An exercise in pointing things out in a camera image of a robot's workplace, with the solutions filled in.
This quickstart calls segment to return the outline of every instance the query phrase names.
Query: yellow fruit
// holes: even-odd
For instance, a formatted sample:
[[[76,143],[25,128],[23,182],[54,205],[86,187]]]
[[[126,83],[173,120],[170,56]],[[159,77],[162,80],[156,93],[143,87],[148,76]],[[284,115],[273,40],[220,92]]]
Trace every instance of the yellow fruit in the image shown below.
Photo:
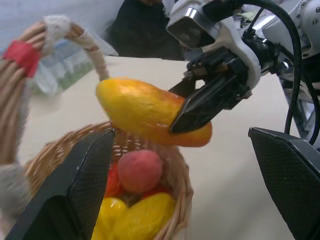
[[[212,135],[209,122],[187,132],[171,133],[184,98],[151,84],[129,78],[109,78],[100,82],[96,96],[115,127],[137,134],[157,144],[202,147]]]
[[[115,223],[110,240],[152,240],[172,217],[176,202],[167,193],[147,197]]]
[[[117,198],[104,198],[96,219],[91,240],[108,240],[117,219],[127,211],[126,204]]]

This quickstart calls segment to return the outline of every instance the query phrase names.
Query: black cable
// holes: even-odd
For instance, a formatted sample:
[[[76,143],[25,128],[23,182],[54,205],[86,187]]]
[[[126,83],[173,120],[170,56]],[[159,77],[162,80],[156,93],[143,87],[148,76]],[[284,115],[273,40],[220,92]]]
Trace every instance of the black cable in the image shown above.
[[[294,56],[290,51],[288,51],[283,46],[281,46],[281,51],[292,63],[294,62]],[[311,145],[313,145],[316,142],[317,137],[319,135],[319,131],[320,131],[320,102],[319,102],[316,90],[312,84],[312,81],[310,81],[310,79],[307,79],[306,76],[303,76],[303,79],[304,79],[306,87],[309,90],[309,93],[311,95],[313,105],[314,105],[315,122],[314,122],[314,129],[313,129],[312,137],[309,141],[309,143]]]
[[[292,118],[294,116],[294,110],[297,106],[298,95],[300,90],[300,81],[302,76],[302,51],[301,51],[301,43],[298,30],[290,18],[288,13],[276,3],[270,0],[229,0],[229,3],[232,7],[237,8],[240,5],[248,4],[254,5],[260,8],[264,8],[274,15],[276,15],[287,28],[293,46],[293,55],[294,55],[294,80],[293,80],[293,88],[292,88],[292,96],[289,103],[289,109],[285,120],[284,132],[286,134],[290,134],[290,127],[292,123]]]
[[[252,20],[252,22],[250,23],[250,25],[249,25],[249,27],[248,27],[248,30],[249,30],[249,31],[254,27],[256,21],[258,20],[259,16],[262,14],[262,12],[263,12],[264,10],[265,10],[265,9],[264,9],[263,7],[260,8],[260,10],[259,10],[259,11],[257,12],[257,14],[254,16],[254,19]]]

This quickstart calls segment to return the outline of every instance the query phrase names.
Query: basket handle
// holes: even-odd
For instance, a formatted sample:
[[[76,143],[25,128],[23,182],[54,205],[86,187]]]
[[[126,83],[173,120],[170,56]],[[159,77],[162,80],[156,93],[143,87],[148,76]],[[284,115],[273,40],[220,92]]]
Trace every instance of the basket handle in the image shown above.
[[[62,38],[85,50],[93,61],[100,81],[109,77],[104,54],[95,40],[65,16],[45,17],[44,21],[25,30],[16,40],[31,44],[44,57],[53,51],[54,43]],[[28,115],[28,111],[22,109],[29,100],[24,98],[27,95],[26,79],[24,69],[15,61],[0,59],[0,165],[12,164],[16,159]]]

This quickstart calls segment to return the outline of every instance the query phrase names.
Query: red ribbon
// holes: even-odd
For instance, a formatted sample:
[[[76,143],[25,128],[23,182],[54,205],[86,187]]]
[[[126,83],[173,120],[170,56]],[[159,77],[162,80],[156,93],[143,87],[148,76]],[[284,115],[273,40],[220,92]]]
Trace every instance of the red ribbon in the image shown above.
[[[33,78],[36,74],[41,54],[32,44],[14,40],[4,53],[3,58],[15,61],[24,69],[28,78]]]

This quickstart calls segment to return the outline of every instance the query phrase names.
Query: wicker basket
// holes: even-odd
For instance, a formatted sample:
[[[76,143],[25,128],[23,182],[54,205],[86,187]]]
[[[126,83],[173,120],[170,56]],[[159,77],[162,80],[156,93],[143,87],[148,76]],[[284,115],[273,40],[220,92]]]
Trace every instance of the wicker basket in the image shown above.
[[[42,55],[47,46],[48,35],[52,35],[55,29],[43,21],[27,29],[17,40],[32,44]],[[80,26],[70,23],[66,34],[60,38],[66,38],[79,44],[92,59],[100,80],[108,77],[108,72],[103,53],[95,41]],[[17,115],[21,103],[23,86],[26,77],[24,69],[16,62],[2,59],[0,62],[0,164],[12,164],[16,156],[16,134],[18,127]],[[92,132],[100,132],[112,128],[110,122],[85,126],[79,130],[71,131],[60,139],[50,142],[39,154],[25,165],[25,175],[31,182],[32,195],[34,195],[45,178],[59,166],[77,141]],[[162,184],[172,189],[172,195],[176,199],[175,212],[172,219],[158,233],[155,239],[171,239],[173,234],[185,228],[191,213],[193,190],[189,179],[189,167],[176,146],[159,145],[145,141],[140,137],[122,132],[117,129],[113,145],[112,160],[114,162],[125,153],[133,150],[150,149],[157,152],[164,163]],[[134,197],[126,200],[129,204],[135,203]]]

